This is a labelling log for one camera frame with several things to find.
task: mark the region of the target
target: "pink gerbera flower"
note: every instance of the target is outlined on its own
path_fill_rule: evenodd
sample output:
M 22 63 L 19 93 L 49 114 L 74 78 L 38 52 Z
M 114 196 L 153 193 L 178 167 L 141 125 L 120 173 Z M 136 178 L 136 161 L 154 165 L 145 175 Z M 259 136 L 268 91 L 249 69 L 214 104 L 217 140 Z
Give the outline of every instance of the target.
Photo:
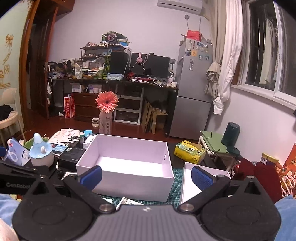
M 118 97 L 112 91 L 102 92 L 96 98 L 97 108 L 106 113 L 112 112 L 118 106 L 116 103 L 118 103 Z

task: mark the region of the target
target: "refrigerator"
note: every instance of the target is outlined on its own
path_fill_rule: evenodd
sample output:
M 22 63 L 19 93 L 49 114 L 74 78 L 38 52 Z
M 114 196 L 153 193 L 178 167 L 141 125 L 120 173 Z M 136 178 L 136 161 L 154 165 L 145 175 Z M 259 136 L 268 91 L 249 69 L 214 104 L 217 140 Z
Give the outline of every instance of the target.
M 170 136 L 197 140 L 205 129 L 212 97 L 205 94 L 213 45 L 186 39 L 180 46 L 175 81 L 179 91 Z

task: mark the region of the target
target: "blue clothing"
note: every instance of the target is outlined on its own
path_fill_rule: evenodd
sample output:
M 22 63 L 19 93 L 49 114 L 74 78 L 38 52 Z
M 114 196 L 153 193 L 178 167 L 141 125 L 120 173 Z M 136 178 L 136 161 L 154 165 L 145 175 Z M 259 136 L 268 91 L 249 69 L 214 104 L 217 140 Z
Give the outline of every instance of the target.
M 296 200 L 289 195 L 279 200 L 275 206 L 281 215 L 281 227 L 275 241 L 295 241 Z
M 8 194 L 0 194 L 0 218 L 12 227 L 12 216 L 20 203 Z

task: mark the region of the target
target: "chair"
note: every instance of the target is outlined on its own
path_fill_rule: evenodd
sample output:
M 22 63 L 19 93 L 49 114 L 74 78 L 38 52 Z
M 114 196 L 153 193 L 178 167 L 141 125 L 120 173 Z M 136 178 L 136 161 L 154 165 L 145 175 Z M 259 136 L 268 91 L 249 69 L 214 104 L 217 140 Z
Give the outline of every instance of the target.
M 3 91 L 2 94 L 2 99 L 1 99 L 1 104 L 7 104 L 7 105 L 11 105 L 14 104 L 15 105 L 15 93 L 16 93 L 17 89 L 16 88 L 9 88 L 6 89 L 5 91 Z M 26 142 L 25 139 L 25 135 L 24 132 L 22 130 L 22 126 L 20 124 L 20 117 L 19 114 L 17 112 L 17 108 L 15 106 L 15 110 L 16 111 L 12 111 L 10 112 L 9 116 L 7 119 L 0 121 L 0 136 L 1 136 L 1 141 L 3 143 L 3 146 L 6 146 L 4 137 L 3 137 L 3 133 L 2 133 L 2 129 L 8 127 L 10 136 L 12 136 L 12 132 L 11 132 L 11 125 L 18 122 L 19 126 L 20 126 L 20 130 L 23 136 L 24 141 Z

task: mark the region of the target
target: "wooden floor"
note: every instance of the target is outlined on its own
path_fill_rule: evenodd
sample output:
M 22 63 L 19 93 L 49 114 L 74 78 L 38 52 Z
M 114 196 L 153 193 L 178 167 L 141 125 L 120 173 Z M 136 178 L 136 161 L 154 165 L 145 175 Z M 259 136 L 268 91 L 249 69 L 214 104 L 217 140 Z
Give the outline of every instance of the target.
M 93 127 L 91 123 L 76 121 L 74 118 L 66 119 L 64 117 L 55 116 L 47 120 L 30 109 L 28 110 L 28 113 L 31 118 L 32 127 L 31 130 L 25 133 L 27 140 L 31 139 L 34 133 L 39 133 L 41 136 L 45 137 L 51 137 L 58 130 L 65 128 L 71 128 L 80 131 L 92 130 L 93 133 L 99 132 L 99 128 Z M 180 138 L 165 137 L 163 130 L 156 130 L 155 134 L 144 133 L 141 127 L 138 125 L 119 122 L 112 123 L 112 135 L 166 142 L 179 142 L 183 140 Z

